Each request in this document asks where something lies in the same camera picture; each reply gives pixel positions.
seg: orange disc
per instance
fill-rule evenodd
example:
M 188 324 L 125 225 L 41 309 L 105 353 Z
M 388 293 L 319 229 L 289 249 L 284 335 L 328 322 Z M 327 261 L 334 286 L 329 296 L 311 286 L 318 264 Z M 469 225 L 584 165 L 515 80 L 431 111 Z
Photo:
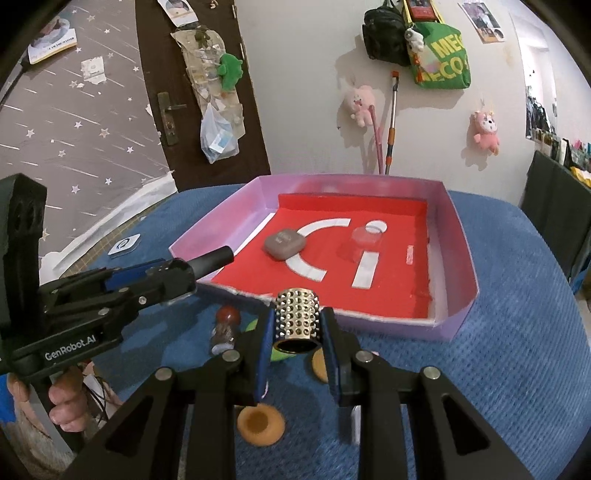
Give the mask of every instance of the orange disc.
M 312 370 L 314 371 L 314 375 L 318 377 L 318 380 L 324 383 L 329 382 L 329 376 L 326 373 L 326 364 L 324 363 L 324 353 L 322 352 L 322 348 L 319 348 L 314 352 L 314 355 L 312 355 Z
M 267 447 L 277 442 L 285 432 L 283 415 L 275 407 L 259 403 L 245 407 L 236 422 L 242 438 L 257 447 Z

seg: gray wallpaper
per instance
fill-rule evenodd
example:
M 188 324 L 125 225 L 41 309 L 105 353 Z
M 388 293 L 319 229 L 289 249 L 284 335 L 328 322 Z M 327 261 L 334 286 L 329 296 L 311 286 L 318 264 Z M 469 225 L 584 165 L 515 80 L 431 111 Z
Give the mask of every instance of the gray wallpaper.
M 147 111 L 134 0 L 74 1 L 61 16 L 77 48 L 34 65 L 0 110 L 0 176 L 22 172 L 48 187 L 40 255 L 62 250 L 168 172 Z M 95 57 L 106 75 L 98 85 L 81 67 Z

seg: brown door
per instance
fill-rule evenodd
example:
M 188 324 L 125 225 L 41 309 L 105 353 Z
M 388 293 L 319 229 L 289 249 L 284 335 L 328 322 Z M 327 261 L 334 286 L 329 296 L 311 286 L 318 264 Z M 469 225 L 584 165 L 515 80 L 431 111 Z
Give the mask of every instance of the brown door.
M 226 51 L 242 58 L 242 38 L 232 8 L 233 0 L 218 0 L 211 9 L 209 0 L 189 0 L 200 23 L 215 30 L 223 39 Z M 162 146 L 168 166 L 179 191 L 211 185 L 246 183 L 271 171 L 256 111 L 255 96 L 246 60 L 244 76 L 236 85 L 243 105 L 246 134 L 238 141 L 239 154 L 209 164 L 201 150 L 201 110 L 186 73 L 181 49 L 170 36 L 175 26 L 156 0 L 136 0 L 139 52 L 154 121 L 162 132 Z M 168 92 L 172 104 L 185 103 L 187 108 L 173 112 L 178 143 L 166 144 L 157 95 Z

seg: poster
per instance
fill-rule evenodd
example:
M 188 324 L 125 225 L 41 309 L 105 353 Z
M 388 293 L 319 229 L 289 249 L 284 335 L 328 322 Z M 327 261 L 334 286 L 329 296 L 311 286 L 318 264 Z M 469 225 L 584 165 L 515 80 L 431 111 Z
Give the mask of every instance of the poster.
M 472 25 L 480 35 L 484 43 L 497 43 L 505 41 L 505 33 L 501 25 L 488 9 L 484 2 L 459 4 L 466 13 Z
M 29 44 L 29 62 L 34 65 L 76 44 L 76 31 L 70 28 L 70 21 L 58 15 Z
M 158 0 L 158 3 L 176 27 L 197 21 L 197 15 L 185 0 Z

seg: plastic bag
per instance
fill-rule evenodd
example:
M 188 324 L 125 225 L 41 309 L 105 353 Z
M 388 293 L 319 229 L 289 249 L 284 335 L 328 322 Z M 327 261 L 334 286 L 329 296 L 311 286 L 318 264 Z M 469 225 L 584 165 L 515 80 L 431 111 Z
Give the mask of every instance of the plastic bag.
M 232 126 L 210 103 L 201 121 L 201 149 L 213 163 L 238 154 L 238 140 Z

